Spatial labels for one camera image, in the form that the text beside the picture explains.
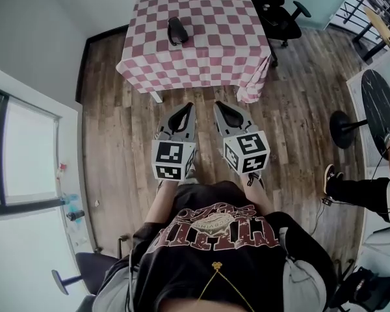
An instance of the table base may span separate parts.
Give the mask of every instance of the table base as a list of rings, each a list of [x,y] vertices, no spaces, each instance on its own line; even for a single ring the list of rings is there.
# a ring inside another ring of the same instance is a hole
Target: table base
[[[366,124],[367,120],[352,123],[345,112],[335,111],[330,118],[332,140],[341,149],[349,148],[356,137],[355,129]]]

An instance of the black t-shirt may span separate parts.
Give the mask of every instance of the black t-shirt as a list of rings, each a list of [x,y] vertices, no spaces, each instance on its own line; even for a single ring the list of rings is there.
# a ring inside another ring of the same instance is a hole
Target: black t-shirt
[[[220,272],[255,311],[265,306],[283,311],[286,255],[278,230],[235,184],[180,186],[168,223],[145,224],[135,234],[133,264],[140,260],[135,311],[157,311],[167,298],[198,299],[215,273],[214,262],[222,263]],[[214,277],[202,299],[249,310],[221,276]]]

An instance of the graphic print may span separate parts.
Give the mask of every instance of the graphic print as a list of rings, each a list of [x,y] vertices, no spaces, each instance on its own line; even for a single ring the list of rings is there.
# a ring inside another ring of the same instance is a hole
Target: graphic print
[[[267,155],[264,154],[245,159],[244,164],[242,166],[242,172],[245,173],[262,169],[265,166],[266,156]]]
[[[264,217],[255,215],[254,205],[236,208],[224,202],[195,211],[182,209],[166,229],[160,230],[146,253],[176,246],[202,251],[279,246],[270,224]]]
[[[237,171],[239,166],[239,157],[227,144],[224,147],[224,156],[228,163],[234,168],[234,170]]]
[[[156,166],[158,179],[181,179],[181,168],[174,168],[171,166]]]
[[[237,141],[240,144],[242,153],[245,155],[266,150],[265,145],[261,142],[260,136],[257,133],[239,136],[237,137]]]
[[[176,163],[182,161],[183,144],[173,142],[160,142],[157,150],[156,162]]]
[[[188,171],[189,171],[189,169],[190,169],[190,166],[192,165],[192,163],[194,162],[194,160],[195,160],[195,149],[194,149],[194,151],[190,154],[188,163],[187,163],[187,165],[186,165],[186,167],[185,167],[185,175],[188,174]]]

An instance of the window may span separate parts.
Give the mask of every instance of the window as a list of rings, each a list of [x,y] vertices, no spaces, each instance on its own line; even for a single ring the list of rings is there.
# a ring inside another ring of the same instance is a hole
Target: window
[[[0,215],[62,205],[58,117],[0,91]]]

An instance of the table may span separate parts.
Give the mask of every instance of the table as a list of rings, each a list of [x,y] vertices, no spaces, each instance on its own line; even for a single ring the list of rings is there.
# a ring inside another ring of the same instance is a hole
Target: table
[[[390,132],[390,87],[377,71],[366,70],[361,89],[366,119],[352,123],[345,112],[335,111],[330,118],[331,137],[346,149],[355,139],[355,129],[368,124],[378,152],[387,159],[384,139]]]
[[[189,40],[173,46],[168,19]],[[237,100],[259,100],[270,48],[251,0],[138,0],[116,69],[139,92],[237,85]]]
[[[379,15],[377,15],[371,8],[364,7],[364,12],[370,20],[370,23],[356,37],[353,38],[352,42],[360,57],[365,62],[371,63],[371,58],[373,55],[381,51],[386,45],[390,47],[390,29],[383,22],[382,18],[379,17]],[[367,48],[360,42],[360,40],[363,38],[364,34],[371,29],[371,27],[376,28],[382,37],[382,41],[375,45],[370,51],[368,51]]]

